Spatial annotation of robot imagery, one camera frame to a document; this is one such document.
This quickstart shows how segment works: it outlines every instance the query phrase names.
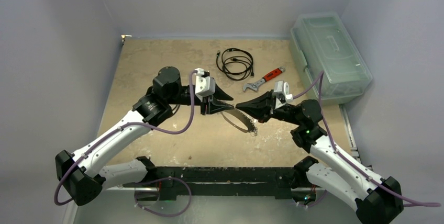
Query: red wrench handle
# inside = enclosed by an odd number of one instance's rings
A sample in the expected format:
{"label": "red wrench handle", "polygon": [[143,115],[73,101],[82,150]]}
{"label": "red wrench handle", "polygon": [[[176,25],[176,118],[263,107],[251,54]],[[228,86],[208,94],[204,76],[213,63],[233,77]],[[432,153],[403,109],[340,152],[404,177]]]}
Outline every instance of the red wrench handle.
{"label": "red wrench handle", "polygon": [[277,76],[279,76],[285,69],[283,67],[279,67],[276,70],[270,71],[267,75],[263,77],[265,81],[269,81]]}

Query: adjustable wrench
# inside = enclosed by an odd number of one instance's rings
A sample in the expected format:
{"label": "adjustable wrench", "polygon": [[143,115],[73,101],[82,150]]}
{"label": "adjustable wrench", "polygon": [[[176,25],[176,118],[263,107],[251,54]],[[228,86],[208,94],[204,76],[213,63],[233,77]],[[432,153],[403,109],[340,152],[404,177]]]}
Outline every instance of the adjustable wrench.
{"label": "adjustable wrench", "polygon": [[277,76],[279,76],[282,72],[285,71],[284,67],[279,67],[276,70],[273,70],[271,72],[269,72],[267,75],[265,75],[263,78],[261,78],[260,80],[254,82],[254,83],[246,83],[243,85],[243,91],[245,92],[245,90],[247,90],[247,88],[252,89],[253,91],[257,92],[258,88],[261,84],[265,83],[266,81],[269,81]]}

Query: red handle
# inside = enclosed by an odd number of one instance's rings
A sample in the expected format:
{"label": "red handle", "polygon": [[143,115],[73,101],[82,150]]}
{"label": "red handle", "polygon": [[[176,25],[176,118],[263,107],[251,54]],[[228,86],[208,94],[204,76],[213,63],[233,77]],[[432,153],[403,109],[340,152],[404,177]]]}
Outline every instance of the red handle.
{"label": "red handle", "polygon": [[282,71],[277,68],[274,71],[271,71],[270,73],[268,73],[267,75],[265,75],[263,78],[265,79],[265,81],[271,80],[277,76],[279,76],[282,73]]}

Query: coiled black cable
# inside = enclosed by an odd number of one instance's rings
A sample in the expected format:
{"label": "coiled black cable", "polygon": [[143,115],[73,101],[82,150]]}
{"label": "coiled black cable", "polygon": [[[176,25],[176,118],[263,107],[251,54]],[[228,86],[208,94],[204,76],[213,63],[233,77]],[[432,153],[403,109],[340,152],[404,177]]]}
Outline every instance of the coiled black cable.
{"label": "coiled black cable", "polygon": [[[234,55],[232,57],[228,57],[227,59],[224,59],[225,52],[232,52],[232,51],[240,51],[247,56]],[[222,67],[219,66],[219,57],[222,62]],[[240,72],[230,71],[228,69],[228,65],[234,64],[234,63],[242,64],[243,66],[245,66],[245,70],[240,71]],[[227,76],[227,78],[234,80],[234,81],[242,81],[242,80],[247,79],[248,76],[254,76],[253,56],[245,50],[241,50],[241,49],[237,49],[237,48],[229,48],[229,49],[226,49],[224,52],[222,52],[222,55],[220,54],[220,51],[217,51],[216,66],[220,71],[222,71]]]}

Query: table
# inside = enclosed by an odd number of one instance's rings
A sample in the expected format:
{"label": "table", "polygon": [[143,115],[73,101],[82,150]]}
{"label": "table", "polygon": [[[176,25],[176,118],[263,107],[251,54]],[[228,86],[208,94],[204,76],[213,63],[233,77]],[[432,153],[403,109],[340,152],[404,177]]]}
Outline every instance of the table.
{"label": "table", "polygon": [[[229,80],[216,68],[216,52],[227,48],[250,52],[254,58],[255,77],[245,81]],[[209,70],[216,83],[239,103],[251,100],[271,90],[274,81],[285,80],[290,92],[298,94],[303,85],[288,49],[288,40],[160,40],[126,38],[119,64],[106,103],[99,134],[113,126],[152,85],[152,79],[165,66],[174,66],[181,72],[182,85],[188,84],[188,75],[195,68]],[[274,80],[260,86],[256,93],[242,91],[246,82],[254,82],[277,67],[286,71]],[[303,96],[294,104],[307,99]],[[296,128],[271,119],[256,123],[258,135],[243,133],[222,115],[199,114],[196,108],[192,125],[181,135],[167,135],[151,131],[137,139],[116,155],[109,165],[129,162],[138,156],[151,157],[156,166],[293,166],[307,156],[291,139],[290,130]],[[349,137],[338,105],[323,107],[334,140],[350,152]],[[160,125],[161,128],[179,130],[188,121],[189,106],[181,106],[176,115]]]}

